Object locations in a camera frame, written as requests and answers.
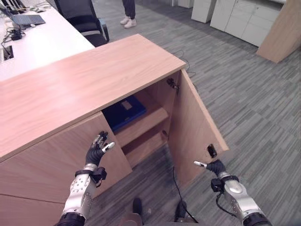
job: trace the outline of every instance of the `white filing cabinet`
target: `white filing cabinet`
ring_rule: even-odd
[[[211,20],[216,0],[194,0],[191,19],[207,23]]]
[[[194,0],[178,0],[178,6],[191,8],[193,7]]]
[[[282,6],[267,0],[217,0],[210,26],[260,46]]]

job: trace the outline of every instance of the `blue folder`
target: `blue folder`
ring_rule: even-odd
[[[112,131],[120,129],[129,122],[146,113],[146,108],[135,98],[129,96],[102,110]]]

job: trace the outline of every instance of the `gray carpet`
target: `gray carpet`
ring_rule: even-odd
[[[255,54],[257,47],[191,20],[191,9],[155,0],[136,1],[138,25],[129,30],[119,24],[121,0],[94,0],[94,7],[111,41],[140,33],[179,57],[184,53],[195,72],[191,80],[235,154],[227,163],[229,173],[240,177],[274,226],[301,219],[300,50],[272,63]],[[182,191],[188,209],[209,226],[239,226],[216,207],[212,177],[206,172]],[[179,197],[168,147],[96,198],[87,225],[118,225],[136,196],[143,200],[146,224],[173,220]]]

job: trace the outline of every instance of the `wooden shelf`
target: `wooden shelf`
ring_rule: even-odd
[[[121,147],[129,144],[146,131],[168,118],[168,113],[146,91],[141,90],[134,96],[145,106],[147,112],[115,132]]]
[[[166,144],[166,137],[155,127],[124,146],[122,151],[133,168],[164,144]]]

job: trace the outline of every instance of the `robotic arm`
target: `robotic arm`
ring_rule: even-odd
[[[103,155],[115,143],[105,144],[108,133],[101,132],[92,142],[87,155],[86,165],[75,173],[75,179],[70,186],[70,195],[65,203],[61,219],[56,226],[83,226],[88,218],[92,196],[101,181],[105,180],[105,168],[98,167]]]
[[[227,173],[220,160],[209,164],[194,161],[194,164],[216,174],[218,178],[211,180],[211,188],[214,192],[225,195],[234,211],[232,215],[237,217],[243,226],[272,226],[259,206],[248,195],[246,188],[239,182],[239,179]]]
[[[108,133],[102,131],[92,142],[86,155],[85,167],[75,173],[75,179],[70,186],[70,195],[56,226],[84,226],[91,209],[92,196],[107,176],[105,168],[98,165],[103,155],[115,145],[114,142],[105,143],[107,136]],[[221,194],[225,195],[234,211],[234,214],[230,214],[237,217],[243,226],[272,226],[255,201],[247,194],[239,179],[227,173],[220,160],[209,164],[194,161],[194,164],[216,174],[218,178],[211,180],[211,188],[214,192],[220,192],[218,198]]]

